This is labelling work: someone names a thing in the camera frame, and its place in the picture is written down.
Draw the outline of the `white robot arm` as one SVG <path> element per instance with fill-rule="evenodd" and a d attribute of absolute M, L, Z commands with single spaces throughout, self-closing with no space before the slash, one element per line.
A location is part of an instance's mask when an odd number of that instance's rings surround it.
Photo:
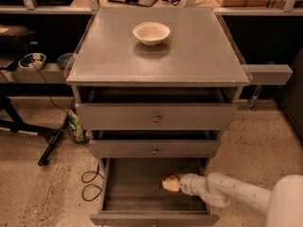
<path fill-rule="evenodd" d="M 169 175 L 162 181 L 169 192 L 181 190 L 198 196 L 218 208 L 230 200 L 247 204 L 266 216 L 265 227 L 303 227 L 303 176 L 289 175 L 278 180 L 272 190 L 242 182 L 222 173 Z"/>

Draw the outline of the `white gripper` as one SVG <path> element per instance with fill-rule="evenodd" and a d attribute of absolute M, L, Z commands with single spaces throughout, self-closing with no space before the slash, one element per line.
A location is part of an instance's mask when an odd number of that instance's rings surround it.
<path fill-rule="evenodd" d="M 175 180 L 163 181 L 162 185 L 169 192 L 178 192 L 181 188 L 184 194 L 190 196 L 200 196 L 207 190 L 206 177 L 192 173 L 182 176 L 180 182 Z"/>

